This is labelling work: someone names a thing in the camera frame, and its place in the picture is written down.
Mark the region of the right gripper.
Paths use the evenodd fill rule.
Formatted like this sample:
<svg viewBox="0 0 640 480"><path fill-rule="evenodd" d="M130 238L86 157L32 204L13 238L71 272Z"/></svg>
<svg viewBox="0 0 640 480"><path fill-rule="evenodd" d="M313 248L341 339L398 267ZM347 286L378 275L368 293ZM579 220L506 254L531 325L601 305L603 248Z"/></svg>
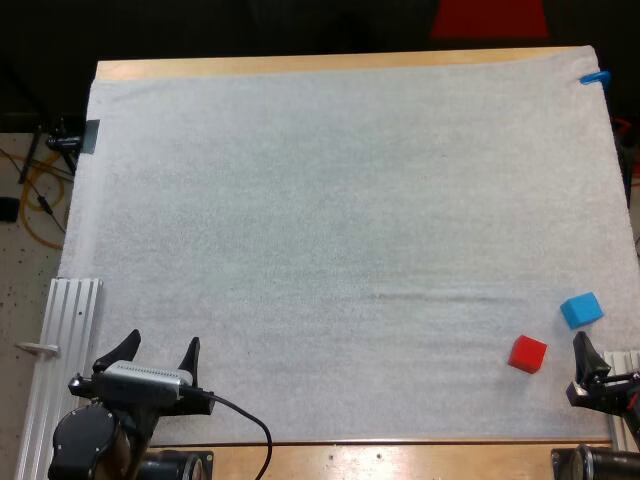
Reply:
<svg viewBox="0 0 640 480"><path fill-rule="evenodd" d="M570 405L616 416L638 416L639 372L609 375L611 366L584 331L575 335L573 348L576 375L566 390Z"/></svg>

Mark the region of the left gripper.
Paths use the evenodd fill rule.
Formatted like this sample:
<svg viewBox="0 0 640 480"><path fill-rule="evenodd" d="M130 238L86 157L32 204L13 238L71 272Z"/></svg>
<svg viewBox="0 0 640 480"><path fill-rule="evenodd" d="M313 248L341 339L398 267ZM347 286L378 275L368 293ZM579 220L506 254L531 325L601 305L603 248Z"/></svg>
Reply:
<svg viewBox="0 0 640 480"><path fill-rule="evenodd" d="M94 372L104 372L118 361L132 361L141 343L138 329L111 351L95 360ZM168 377L75 375L68 388L72 395L103 404L130 426L155 425L161 417L210 415L214 400L198 385L200 339L193 337L178 369L190 375L190 385Z"/></svg>

